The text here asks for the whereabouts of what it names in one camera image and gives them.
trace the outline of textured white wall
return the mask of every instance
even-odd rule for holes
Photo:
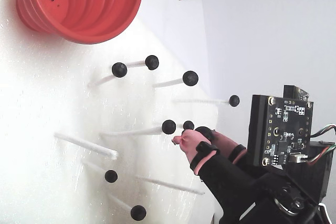
[[[139,19],[151,16],[155,4],[143,0],[139,16],[117,38],[79,45],[29,30],[18,18],[15,0],[0,0],[0,223],[135,223],[129,212],[109,200],[111,193],[130,206],[143,205],[148,212],[143,223],[185,224],[195,199],[196,204],[211,202],[208,191],[195,197],[132,177],[200,186],[184,153],[171,143],[172,136],[99,138],[100,131],[147,129],[166,119],[216,125],[216,107],[172,102],[172,98],[205,98],[199,85],[152,89],[153,83],[179,78],[185,71],[172,53],[175,50],[162,45]],[[174,13],[172,6],[165,8]],[[182,15],[193,11],[180,10]],[[152,16],[156,19],[150,25],[168,27],[171,40],[173,22],[169,24],[169,16],[160,17],[163,20],[158,16]],[[149,54],[159,57],[157,70],[129,69],[125,78],[87,87],[88,82],[110,75],[113,63],[144,60]],[[55,131],[112,148],[119,158],[112,161],[56,140]],[[116,170],[117,182],[107,185],[101,175],[83,166],[82,159]],[[205,210],[199,207],[198,213],[212,216],[213,211]]]
[[[241,98],[219,109],[217,130],[247,144],[253,94],[282,95],[284,84],[310,93],[312,131],[336,122],[335,0],[203,0],[209,76],[216,98]],[[319,140],[335,141],[333,132]],[[327,204],[336,221],[336,164]]]
[[[138,16],[209,93],[202,0],[143,0]]]

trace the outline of white peg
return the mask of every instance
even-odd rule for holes
[[[99,81],[96,81],[96,82],[90,82],[90,83],[88,84],[88,87],[91,88],[91,87],[95,87],[95,86],[96,86],[96,87],[97,87],[97,86],[100,86],[100,85],[102,85],[102,84],[104,84],[104,83],[106,83],[106,82],[108,82],[108,81],[113,80],[114,78],[115,78],[114,75],[106,76],[106,77],[100,79]]]
[[[94,170],[95,172],[99,173],[99,174],[105,174],[106,170],[104,170],[103,168],[99,167],[98,165],[95,165],[89,161],[86,160],[82,160],[82,163],[84,165],[87,165],[88,167],[90,167],[92,170]]]
[[[137,136],[137,135],[160,135],[165,133],[171,135],[176,130],[176,124],[172,120],[166,120],[161,127],[154,127],[146,130],[137,131],[121,131],[121,132],[101,132],[102,137],[116,137],[116,136]]]
[[[139,179],[139,180],[142,180],[142,181],[145,181],[145,182],[149,182],[149,183],[153,183],[153,184],[156,184],[156,185],[172,188],[172,189],[175,189],[175,190],[186,191],[188,193],[197,194],[197,195],[205,194],[204,192],[201,192],[199,190],[194,190],[194,189],[190,189],[190,188],[187,188],[187,187],[166,183],[166,182],[156,180],[156,179],[144,178],[144,177],[140,177],[138,175],[135,175],[135,177],[136,177],[136,179]]]
[[[128,68],[148,67],[149,70],[155,70],[159,66],[159,59],[155,55],[149,55],[145,60],[126,63]]]
[[[232,107],[237,107],[240,103],[240,99],[237,95],[232,95],[229,100],[216,100],[216,99],[174,99],[173,102],[180,103],[204,103],[204,104],[229,104]]]
[[[140,220],[143,220],[146,217],[147,212],[146,212],[146,209],[143,206],[137,205],[137,206],[131,208],[125,202],[121,201],[120,199],[113,196],[112,194],[108,194],[108,196],[115,203],[117,203],[122,209],[124,209],[126,212],[129,212],[131,214],[131,217],[132,217],[133,220],[140,221]]]
[[[169,87],[177,84],[184,83],[187,86],[195,86],[198,83],[198,75],[194,71],[187,71],[183,74],[182,78],[167,81],[167,82],[161,82],[153,84],[154,88],[163,88],[163,87]]]
[[[117,159],[117,157],[118,157],[118,152],[116,152],[114,150],[111,150],[111,149],[108,149],[108,148],[105,148],[103,146],[100,146],[98,144],[94,144],[94,143],[85,141],[85,140],[80,139],[80,138],[66,136],[66,135],[63,135],[63,134],[60,134],[60,133],[55,133],[54,137],[56,137],[58,139],[61,139],[61,140],[64,140],[64,141],[68,141],[68,142],[76,144],[76,145],[79,145],[79,146],[81,146],[85,149],[88,149],[88,150],[91,150],[93,152],[99,153],[101,155],[107,156],[111,159]]]

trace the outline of robotic hand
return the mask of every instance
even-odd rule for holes
[[[190,164],[198,153],[196,149],[201,142],[216,146],[218,148],[218,152],[232,161],[233,164],[236,164],[246,154],[247,150],[242,145],[238,145],[227,136],[224,136],[216,131],[212,131],[212,134],[212,142],[210,142],[198,131],[185,130],[182,133],[182,136],[174,137],[172,142],[180,145],[181,150],[186,154]],[[199,169],[201,169],[204,163],[215,154],[216,151],[213,150],[206,157],[200,160],[198,166],[196,167],[197,169],[194,170],[195,175],[198,174]]]
[[[247,150],[228,137],[202,127],[202,130],[185,130],[181,136],[175,136],[172,142],[180,145],[186,154],[190,168],[205,183],[218,200],[221,207],[232,215],[225,215],[220,223],[237,223],[240,207],[235,202],[244,197],[250,182],[241,169]],[[233,191],[234,196],[227,197]]]

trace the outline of pink finger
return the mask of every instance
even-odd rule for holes
[[[229,157],[234,148],[238,145],[235,141],[229,139],[218,132],[213,132],[215,139],[212,141],[213,145],[216,145],[221,154],[224,157]]]
[[[180,144],[180,142],[182,141],[182,137],[181,136],[175,136],[172,140],[172,142],[174,144]]]
[[[247,153],[247,150],[245,149],[245,150],[242,150],[239,154],[238,154],[238,156],[235,158],[235,160],[233,160],[233,164],[235,165],[235,164],[237,164],[238,163],[238,161],[245,155]]]

